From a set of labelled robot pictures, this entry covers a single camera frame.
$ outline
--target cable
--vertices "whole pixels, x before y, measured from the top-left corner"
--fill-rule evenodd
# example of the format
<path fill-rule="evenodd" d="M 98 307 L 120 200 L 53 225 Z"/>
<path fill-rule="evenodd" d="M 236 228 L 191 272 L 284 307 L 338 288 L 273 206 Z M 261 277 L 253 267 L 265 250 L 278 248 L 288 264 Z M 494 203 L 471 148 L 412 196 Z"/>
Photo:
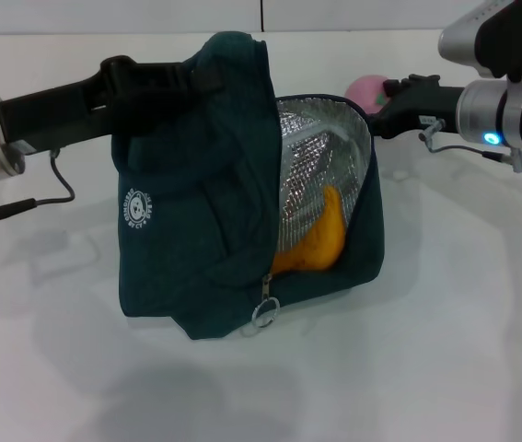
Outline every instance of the cable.
<path fill-rule="evenodd" d="M 64 179 L 62 176 L 62 173 L 60 173 L 60 170 L 56 167 L 56 158 L 60 155 L 60 149 L 56 149 L 50 152 L 50 167 L 52 168 L 52 172 L 54 172 L 54 175 L 60 181 L 60 183 L 64 186 L 65 189 L 68 190 L 69 196 L 65 198 L 49 198 L 45 200 L 38 200 L 36 202 L 36 206 L 39 205 L 48 205 L 48 204 L 63 204 L 63 203 L 70 203 L 71 201 L 74 201 L 76 198 L 75 190 L 72 188 L 70 184 Z"/>
<path fill-rule="evenodd" d="M 502 154 L 500 152 L 493 152 L 491 150 L 479 150 L 473 147 L 469 147 L 468 145 L 444 145 L 443 147 L 433 149 L 433 136 L 437 132 L 442 131 L 444 127 L 445 121 L 442 119 L 438 119 L 433 124 L 424 129 L 423 132 L 420 132 L 418 134 L 418 138 L 420 139 L 420 141 L 424 143 L 424 145 L 431 154 L 438 154 L 447 150 L 464 150 L 466 152 L 481 155 L 482 157 L 490 159 L 491 161 L 495 161 L 497 163 L 506 163 L 510 165 L 513 164 L 512 156 Z"/>
<path fill-rule="evenodd" d="M 438 149 L 429 150 L 431 154 L 438 154 L 439 152 L 445 152 L 446 150 L 466 150 L 468 152 L 473 152 L 474 154 L 483 155 L 482 150 L 474 149 L 473 147 L 469 147 L 467 145 L 444 145 L 443 147 L 439 147 Z"/>
<path fill-rule="evenodd" d="M 58 181 L 60 181 L 64 188 L 68 190 L 68 196 L 65 198 L 49 198 L 45 200 L 35 200 L 34 198 L 28 198 L 27 200 L 21 200 L 15 203 L 0 205 L 0 220 L 9 218 L 13 215 L 22 214 L 23 212 L 35 209 L 40 205 L 70 203 L 76 198 L 74 189 L 64 179 L 62 173 L 60 173 L 60 170 L 58 170 L 58 167 L 56 166 L 56 158 L 58 158 L 59 155 L 60 149 L 56 149 L 50 152 L 50 167 L 52 168 L 52 172 L 54 172 L 54 175 Z"/>

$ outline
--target pink object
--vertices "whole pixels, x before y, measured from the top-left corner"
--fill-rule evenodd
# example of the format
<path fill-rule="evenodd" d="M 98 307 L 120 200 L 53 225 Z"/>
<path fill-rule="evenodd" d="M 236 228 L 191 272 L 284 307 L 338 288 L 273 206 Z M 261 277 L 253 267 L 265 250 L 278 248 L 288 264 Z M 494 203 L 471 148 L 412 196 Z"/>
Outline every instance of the pink object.
<path fill-rule="evenodd" d="M 344 96 L 366 113 L 378 113 L 388 101 L 383 89 L 383 82 L 387 79 L 386 76 L 362 76 L 346 89 Z"/>

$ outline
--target white wall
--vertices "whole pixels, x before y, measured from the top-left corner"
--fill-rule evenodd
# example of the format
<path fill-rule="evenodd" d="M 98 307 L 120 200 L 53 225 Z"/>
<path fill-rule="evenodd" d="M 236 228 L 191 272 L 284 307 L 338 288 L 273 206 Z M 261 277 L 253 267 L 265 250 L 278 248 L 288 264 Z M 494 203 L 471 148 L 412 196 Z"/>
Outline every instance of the white wall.
<path fill-rule="evenodd" d="M 265 30 L 440 29 L 482 0 L 264 0 Z"/>
<path fill-rule="evenodd" d="M 0 34 L 439 29 L 482 0 L 0 0 Z"/>
<path fill-rule="evenodd" d="M 261 30 L 259 0 L 0 0 L 0 34 Z"/>

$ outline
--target black cable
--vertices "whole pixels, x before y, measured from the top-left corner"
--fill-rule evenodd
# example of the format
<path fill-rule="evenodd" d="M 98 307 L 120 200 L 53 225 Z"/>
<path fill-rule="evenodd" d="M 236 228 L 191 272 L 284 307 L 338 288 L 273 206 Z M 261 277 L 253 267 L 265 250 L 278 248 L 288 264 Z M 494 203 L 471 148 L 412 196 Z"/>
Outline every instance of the black cable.
<path fill-rule="evenodd" d="M 34 198 L 29 198 L 27 200 L 21 200 L 15 203 L 0 205 L 0 219 L 6 219 L 13 215 L 22 214 L 23 212 L 35 209 L 40 205 L 70 203 L 75 199 L 75 191 L 73 190 L 72 186 L 64 179 L 62 173 L 60 173 L 60 170 L 58 170 L 56 166 L 56 158 L 58 158 L 59 155 L 59 149 L 50 152 L 50 166 L 52 167 L 52 172 L 54 172 L 54 175 L 58 181 L 60 181 L 60 183 L 68 190 L 69 195 L 65 198 L 49 198 L 38 201 L 36 201 Z"/>
<path fill-rule="evenodd" d="M 468 152 L 473 152 L 474 154 L 483 155 L 482 150 L 474 149 L 473 147 L 469 147 L 467 145 L 444 145 L 438 149 L 432 149 L 429 152 L 431 154 L 438 154 L 439 152 L 445 152 L 446 150 L 466 150 Z"/>
<path fill-rule="evenodd" d="M 445 152 L 446 150 L 464 150 L 466 152 L 472 152 L 474 154 L 479 154 L 486 159 L 495 161 L 496 163 L 512 164 L 512 158 L 510 156 L 508 156 L 507 154 L 503 154 L 500 152 L 493 152 L 491 150 L 474 149 L 473 147 L 469 147 L 468 145 L 444 145 L 443 147 L 439 147 L 438 149 L 432 149 L 432 148 L 428 149 L 428 151 L 431 154 L 438 154 L 439 152 Z"/>
<path fill-rule="evenodd" d="M 45 200 L 38 200 L 36 202 L 36 205 L 47 205 L 47 204 L 63 204 L 63 203 L 70 203 L 76 198 L 75 190 L 72 188 L 70 184 L 64 179 L 62 176 L 62 173 L 60 173 L 60 170 L 56 167 L 56 158 L 60 155 L 60 149 L 53 150 L 50 152 L 50 167 L 52 168 L 52 172 L 54 172 L 54 175 L 60 181 L 60 183 L 64 186 L 65 189 L 68 190 L 69 196 L 65 198 L 49 198 Z"/>

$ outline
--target zipper pull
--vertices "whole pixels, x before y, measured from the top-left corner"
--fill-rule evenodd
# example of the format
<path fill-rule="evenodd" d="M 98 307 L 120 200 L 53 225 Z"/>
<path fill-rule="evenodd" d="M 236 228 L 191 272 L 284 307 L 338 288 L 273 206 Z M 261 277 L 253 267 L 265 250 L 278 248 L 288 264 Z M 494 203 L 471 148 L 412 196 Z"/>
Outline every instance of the zipper pull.
<path fill-rule="evenodd" d="M 262 277 L 262 301 L 269 299 L 270 284 L 272 279 L 273 275 L 270 273 L 265 274 Z"/>
<path fill-rule="evenodd" d="M 265 329 L 269 327 L 274 321 L 277 319 L 279 315 L 279 311 L 281 310 L 281 304 L 279 303 L 279 299 L 276 297 L 271 297 L 271 280 L 273 279 L 273 275 L 270 273 L 265 274 L 262 277 L 262 297 L 261 303 L 254 309 L 252 312 L 252 326 L 255 329 Z M 273 315 L 264 323 L 259 323 L 259 315 L 261 313 L 261 309 L 265 307 L 266 304 L 272 302 L 274 304 Z"/>

